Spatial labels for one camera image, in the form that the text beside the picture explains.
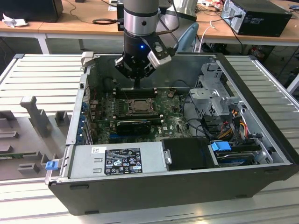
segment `white cable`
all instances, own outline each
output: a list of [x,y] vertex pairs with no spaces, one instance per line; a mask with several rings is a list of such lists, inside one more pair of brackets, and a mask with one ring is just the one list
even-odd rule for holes
[[206,33],[206,31],[209,29],[209,28],[215,28],[214,26],[209,26],[208,28],[206,28],[206,30],[204,31],[204,33],[202,34],[202,37],[201,37],[201,40],[200,40],[200,46],[199,46],[199,50],[198,50],[198,52],[200,53],[200,51],[201,51],[201,46],[202,46],[202,40],[204,39],[204,35],[205,35],[205,33]]
[[[229,17],[225,17],[225,18],[223,18],[222,20],[231,19],[231,18],[232,18],[232,17],[229,16]],[[200,51],[201,51],[202,41],[203,41],[203,39],[204,39],[204,35],[205,35],[206,31],[207,31],[209,28],[214,28],[214,29],[216,29],[216,28],[212,25],[212,22],[215,22],[215,21],[221,21],[221,20],[211,20],[211,21],[210,21],[210,26],[207,27],[206,30],[204,31],[204,33],[202,34],[202,37],[201,37],[201,40],[200,40],[200,43],[199,43],[199,50],[198,50],[199,53],[200,53]]]
[[290,10],[297,9],[297,8],[299,8],[299,7],[291,8]]

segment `paper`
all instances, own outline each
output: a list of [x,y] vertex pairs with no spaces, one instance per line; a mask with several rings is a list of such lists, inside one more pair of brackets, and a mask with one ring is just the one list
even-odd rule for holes
[[15,28],[15,27],[21,27],[21,26],[26,26],[28,25],[28,23],[26,23],[26,21],[24,19],[12,19],[9,18],[8,16],[4,15],[3,13],[3,20],[2,22],[4,22],[7,26]]

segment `black cover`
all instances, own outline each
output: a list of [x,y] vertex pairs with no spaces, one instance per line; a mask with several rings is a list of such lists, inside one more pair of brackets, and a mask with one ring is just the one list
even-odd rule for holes
[[163,139],[164,151],[169,150],[172,164],[168,170],[213,168],[214,163],[204,138]]
[[246,12],[237,34],[279,37],[292,14],[266,0],[231,0]]
[[61,0],[2,0],[0,3],[0,19],[4,13],[14,19],[57,22],[62,11]]

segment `desk leg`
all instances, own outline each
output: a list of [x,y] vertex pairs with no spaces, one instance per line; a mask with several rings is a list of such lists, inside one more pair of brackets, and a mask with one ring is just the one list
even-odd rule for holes
[[297,87],[299,86],[299,74],[297,75],[297,77],[291,82],[291,84],[288,86],[288,88],[286,90],[289,91],[290,94],[292,94]]
[[83,43],[82,39],[79,39],[79,46],[80,46],[80,50],[85,50],[84,43]]
[[50,54],[50,51],[48,49],[48,46],[47,46],[47,42],[46,42],[46,35],[45,34],[38,34],[37,35],[37,40],[39,42],[39,46],[41,47],[41,50],[42,50],[42,53],[45,55],[45,54]]

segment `floor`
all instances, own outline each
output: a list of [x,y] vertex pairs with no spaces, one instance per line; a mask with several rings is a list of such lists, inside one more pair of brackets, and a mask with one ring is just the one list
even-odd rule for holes
[[[76,39],[48,39],[47,44],[52,54],[81,54],[83,52]],[[96,53],[121,53],[123,41],[84,40],[84,46],[86,50]],[[273,74],[278,74],[295,49],[296,47],[276,47],[265,61],[264,66]],[[237,54],[240,46],[228,45],[227,50],[231,54]],[[37,39],[3,37],[0,39],[0,74],[16,53],[41,54],[42,52]],[[298,59],[293,58],[290,61],[279,79],[282,84],[287,81],[290,71],[298,65]]]

